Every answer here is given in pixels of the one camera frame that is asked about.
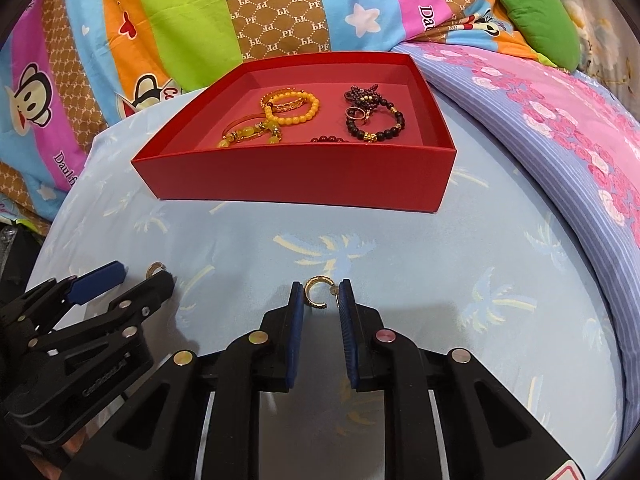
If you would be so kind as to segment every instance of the blue gripper pad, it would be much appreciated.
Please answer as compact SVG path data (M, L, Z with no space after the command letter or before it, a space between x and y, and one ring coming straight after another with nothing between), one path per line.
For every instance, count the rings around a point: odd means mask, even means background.
M287 343L287 373L285 381L287 388L293 388L298 374L298 357L300 355L300 343L302 341L302 321L305 315L305 291L300 283L293 303L291 316L291 329L289 342Z
M71 290L66 298L71 304L83 305L104 294L107 290L111 290L114 286L120 285L126 275L127 271L123 264L118 261L111 262L80 276L71 285Z
M353 320L351 319L351 308L357 308L350 305L344 287L344 282L340 284L338 290L338 302L340 304L340 328L342 329L342 344L344 346L344 361L347 367L347 377L351 383L352 389L358 387L358 345L356 343L355 330L353 329Z

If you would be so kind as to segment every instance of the white and red sticker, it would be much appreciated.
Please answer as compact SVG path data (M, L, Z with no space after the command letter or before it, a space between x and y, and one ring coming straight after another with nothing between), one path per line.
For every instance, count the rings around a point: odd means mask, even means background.
M546 480L584 480L582 473L573 460L567 460L558 471Z

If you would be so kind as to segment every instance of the green stripe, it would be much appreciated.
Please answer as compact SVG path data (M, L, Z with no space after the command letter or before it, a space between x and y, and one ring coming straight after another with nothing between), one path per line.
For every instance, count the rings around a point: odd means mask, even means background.
M226 0L141 0L162 65L185 90L203 88L242 62Z

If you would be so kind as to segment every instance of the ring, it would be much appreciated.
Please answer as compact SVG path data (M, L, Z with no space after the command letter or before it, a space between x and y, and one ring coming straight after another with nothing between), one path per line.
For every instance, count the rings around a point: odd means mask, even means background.
M146 270L146 278L151 278L158 270L166 270L166 266L162 262L154 262L149 265L149 268Z
M314 285L318 283L326 283L329 285L329 291L337 298L338 297L338 287L335 286L334 280L329 278L328 276L314 276L307 280L305 283L305 301L306 304L312 306L313 308L326 308L326 303L316 303L315 301L311 301L309 297L309 292Z
M356 117L355 113L353 115L349 115L349 110L356 110L357 112L362 114L362 117ZM361 121L365 117L367 117L367 113L362 108L358 108L357 106L350 106L344 111L344 114L353 121Z

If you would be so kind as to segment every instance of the red heart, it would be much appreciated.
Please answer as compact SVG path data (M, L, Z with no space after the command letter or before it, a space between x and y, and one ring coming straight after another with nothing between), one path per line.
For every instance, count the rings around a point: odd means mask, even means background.
M122 27L120 27L120 34L127 34L129 36L129 39L133 40L133 38L138 35L136 27L134 27L133 23L131 23L129 19L129 13L126 10L122 13L122 15L124 17L124 23L122 24Z

